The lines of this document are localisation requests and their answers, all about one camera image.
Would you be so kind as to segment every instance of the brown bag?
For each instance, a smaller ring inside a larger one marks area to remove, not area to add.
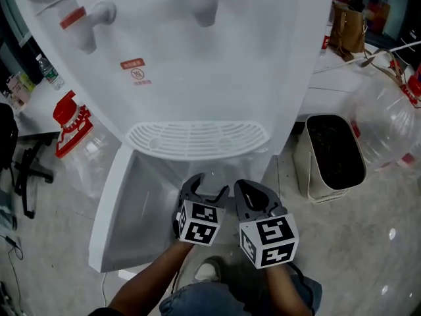
[[[354,57],[351,53],[362,53],[365,43],[365,23],[360,12],[351,11],[346,6],[335,6],[335,20],[329,45],[335,48],[344,61]]]

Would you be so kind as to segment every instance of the marker cube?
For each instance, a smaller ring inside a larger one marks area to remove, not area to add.
[[[180,241],[211,246],[224,215],[225,209],[184,200],[177,214]]]
[[[292,261],[299,235],[292,214],[239,224],[240,246],[256,268]]]

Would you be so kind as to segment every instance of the red label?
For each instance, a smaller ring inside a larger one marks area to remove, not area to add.
[[[133,69],[133,68],[136,68],[137,66],[144,66],[144,65],[145,65],[145,61],[143,59],[134,59],[134,60],[124,61],[120,63],[120,66],[124,70]]]
[[[325,35],[323,40],[322,49],[327,49],[329,44],[330,36]]]
[[[351,127],[354,131],[355,137],[358,138],[359,136],[361,136],[360,129],[358,129],[357,123],[354,120],[351,121]]]
[[[401,86],[401,90],[409,98],[409,101],[411,102],[412,105],[414,106],[417,105],[418,99],[415,97],[415,95],[412,92],[408,91],[408,86],[406,84]]]
[[[406,163],[406,164],[413,164],[415,162],[415,158],[413,155],[411,155],[410,153],[407,153],[406,155],[404,155],[402,157],[402,160]]]

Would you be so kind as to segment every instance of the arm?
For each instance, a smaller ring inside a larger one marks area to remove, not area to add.
[[[128,281],[109,307],[125,316],[148,315],[159,303],[193,244],[176,241],[148,268]]]
[[[270,299],[278,315],[311,316],[311,311],[298,295],[284,265],[266,268]]]

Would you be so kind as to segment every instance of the white grille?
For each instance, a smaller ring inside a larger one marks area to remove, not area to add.
[[[140,152],[173,161],[234,157],[269,140],[256,122],[142,122],[126,137]]]

